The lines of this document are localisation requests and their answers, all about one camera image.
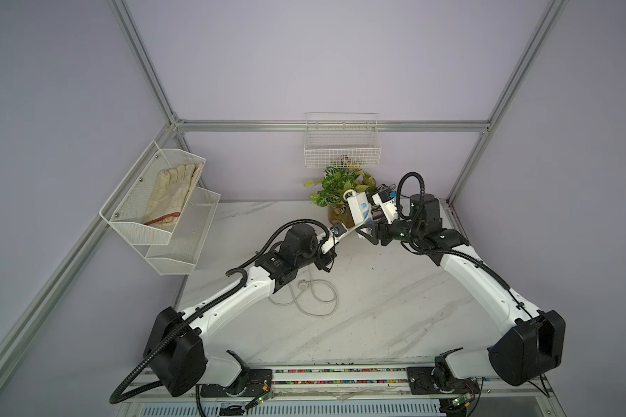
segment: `glove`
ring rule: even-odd
[[[188,163],[158,172],[144,213],[145,225],[162,229],[176,224],[184,208],[185,198],[200,177],[201,166]]]

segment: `lavender wall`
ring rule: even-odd
[[[0,0],[0,342],[164,124],[105,0]],[[2,416],[113,416],[180,278],[107,233],[0,396]]]
[[[482,120],[547,0],[128,3],[185,119]]]
[[[456,208],[566,319],[548,378],[568,416],[626,415],[626,0],[570,1]]]
[[[189,132],[185,137],[192,152],[207,159],[204,183],[223,201],[307,199],[311,190],[304,182],[322,177],[323,170],[304,167],[303,133]],[[366,170],[387,185],[417,171],[427,192],[446,197],[477,138],[474,132],[381,133],[380,165]],[[410,179],[404,193],[415,192],[417,181]]]

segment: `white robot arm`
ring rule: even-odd
[[[417,176],[422,191],[410,196],[410,215],[405,216],[401,213],[399,196],[401,185],[409,176]],[[339,242],[351,231],[374,245],[385,246],[399,240],[410,252],[429,256],[459,280],[503,335],[493,346],[459,348],[436,357],[439,371],[436,383],[441,391],[444,392],[447,382],[454,384],[474,376],[498,376],[517,386],[559,366],[565,331],[563,319],[554,311],[542,312],[515,292],[482,262],[458,231],[444,229],[439,202],[424,193],[423,181],[417,173],[409,173],[401,180],[396,196],[382,191],[373,199],[381,206],[383,218],[373,221],[365,193],[353,193],[348,196],[356,223],[353,228],[346,229],[339,223],[327,229],[315,220],[291,221],[279,228],[256,256],[227,272],[228,275],[241,273],[241,279],[182,312],[176,313],[173,308],[161,312],[151,331],[144,360],[112,394],[110,402],[120,402],[154,388],[144,386],[123,394],[149,363],[160,379],[158,383],[172,396],[186,392],[194,384],[223,387],[233,384],[242,364],[233,352],[214,351],[210,343],[213,335],[252,304],[291,282],[300,268],[314,263],[318,269],[329,271],[326,265],[336,256]],[[324,233],[317,236],[311,224],[324,228]],[[275,237],[286,229],[284,241],[267,251]]]

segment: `wire mesh basket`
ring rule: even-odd
[[[160,275],[192,273],[200,259],[201,248],[216,213],[220,194],[201,187],[190,193],[185,216],[177,222],[178,228],[166,246],[151,246],[144,259]]]
[[[204,158],[180,149],[161,149],[156,143],[150,145],[153,146],[155,153],[125,197],[113,211],[110,206],[113,196],[110,197],[100,210],[100,216],[159,274],[191,273],[200,258],[220,194],[201,187],[192,188],[185,197],[176,224],[158,227],[143,224],[160,171],[188,163],[202,165],[203,168],[206,162]],[[197,183],[200,176],[201,170],[192,182]]]
[[[377,167],[381,150],[377,127],[377,113],[307,113],[306,167]]]
[[[109,225],[121,235],[127,243],[131,245],[167,245],[179,226],[177,221],[174,226],[153,227],[143,224],[146,205],[149,202],[155,179],[158,172],[169,168],[176,168],[180,164],[195,163],[203,164],[206,160],[197,155],[189,154],[180,149],[159,149],[151,157],[151,160],[142,171],[139,179],[134,182],[130,190],[127,192],[123,201],[113,213],[113,217],[107,220]],[[197,178],[193,179],[196,183],[201,175],[201,170]],[[192,193],[188,193],[184,201],[184,209],[181,211],[180,217],[185,215],[188,207],[187,202]]]

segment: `white marble table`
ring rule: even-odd
[[[442,209],[441,214],[450,228]],[[219,204],[179,308],[228,285],[226,270],[254,255],[279,226],[301,218],[327,223],[326,210],[309,202]],[[311,266],[294,281],[309,279],[309,273],[331,281],[340,300],[332,316],[312,318],[294,305],[260,300],[210,344],[234,350],[249,364],[398,363],[430,362],[451,348],[486,346],[500,338],[478,302],[428,257],[409,254],[397,242],[373,246],[357,234],[345,238],[336,252],[331,273]],[[316,286],[316,294],[331,296],[322,285]],[[287,288],[272,297],[277,302],[292,299]],[[331,311],[310,291],[300,300],[310,312]]]

